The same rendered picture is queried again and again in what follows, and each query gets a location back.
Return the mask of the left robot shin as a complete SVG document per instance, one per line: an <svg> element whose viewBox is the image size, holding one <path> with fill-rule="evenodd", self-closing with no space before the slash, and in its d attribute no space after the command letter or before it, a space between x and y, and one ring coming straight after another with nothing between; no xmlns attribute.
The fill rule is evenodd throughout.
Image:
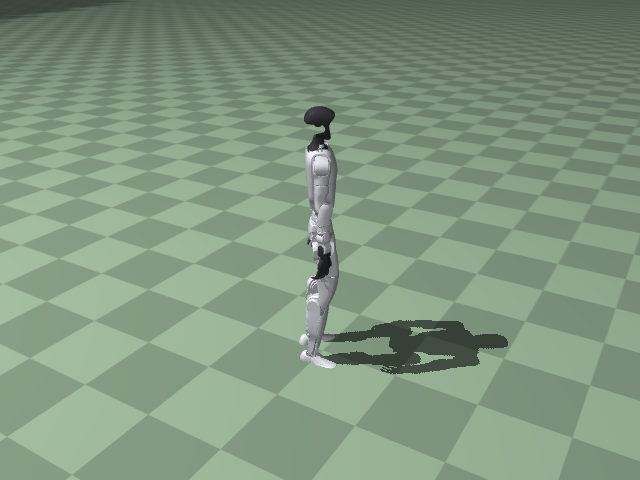
<svg viewBox="0 0 640 480"><path fill-rule="evenodd" d="M312 277L312 276L311 276L311 277ZM310 278L311 278L311 277L310 277ZM310 278L309 278L309 279L310 279ZM309 279L308 279L308 280L309 280ZM307 282L308 282L308 281L307 281ZM308 298L309 298L311 295L312 295L312 293L310 293L310 292L309 292L309 290L307 289L307 292L306 292L306 313L307 313L307 300L308 300ZM307 332L307 334L308 334L308 332Z"/></svg>

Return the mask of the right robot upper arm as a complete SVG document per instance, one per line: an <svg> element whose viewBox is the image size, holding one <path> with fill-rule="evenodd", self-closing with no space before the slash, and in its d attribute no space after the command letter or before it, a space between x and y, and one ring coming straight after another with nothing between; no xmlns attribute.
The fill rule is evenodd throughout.
<svg viewBox="0 0 640 480"><path fill-rule="evenodd" d="M329 193L329 177L331 173L331 164L328 158L325 156L316 156L312 164L312 173L314 177L314 206L316 213L319 214L320 207L323 204L329 204L326 201Z"/></svg>

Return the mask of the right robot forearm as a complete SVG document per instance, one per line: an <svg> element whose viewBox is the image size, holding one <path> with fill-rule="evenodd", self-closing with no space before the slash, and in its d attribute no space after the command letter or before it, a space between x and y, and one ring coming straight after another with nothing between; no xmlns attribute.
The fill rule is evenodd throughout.
<svg viewBox="0 0 640 480"><path fill-rule="evenodd" d="M324 249L324 255L331 252L331 236L330 236L330 224L332 207L329 204L323 204L320 207L318 219L315 220L317 225L317 250L318 246L322 246Z"/></svg>

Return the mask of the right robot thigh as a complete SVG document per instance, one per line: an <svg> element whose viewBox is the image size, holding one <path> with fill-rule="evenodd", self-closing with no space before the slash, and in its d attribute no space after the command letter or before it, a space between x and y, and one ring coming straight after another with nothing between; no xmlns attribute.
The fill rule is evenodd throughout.
<svg viewBox="0 0 640 480"><path fill-rule="evenodd" d="M320 257L318 256L318 250L317 250L318 243L316 238L317 236L315 237L314 242L312 242L313 259L320 260ZM330 266L329 268L328 275L326 275L324 278L317 279L318 293L312 294L307 300L308 302L310 299L317 299L319 301L319 305L321 306L322 312L330 304L335 294L335 291L338 285L338 279L339 279L338 257L337 257L335 244L332 241L330 241L330 244L331 244L330 258L331 258L332 266Z"/></svg>

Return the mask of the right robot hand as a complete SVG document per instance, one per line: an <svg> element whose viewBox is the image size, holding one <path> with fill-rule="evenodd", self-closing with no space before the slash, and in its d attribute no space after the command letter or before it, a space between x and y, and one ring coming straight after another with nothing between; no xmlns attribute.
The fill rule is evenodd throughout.
<svg viewBox="0 0 640 480"><path fill-rule="evenodd" d="M318 263L318 271L315 277L311 277L312 279L321 279L324 278L329 273L329 268L332 266L331 262L331 252L324 255L324 249L322 246L318 246L318 256L320 257Z"/></svg>

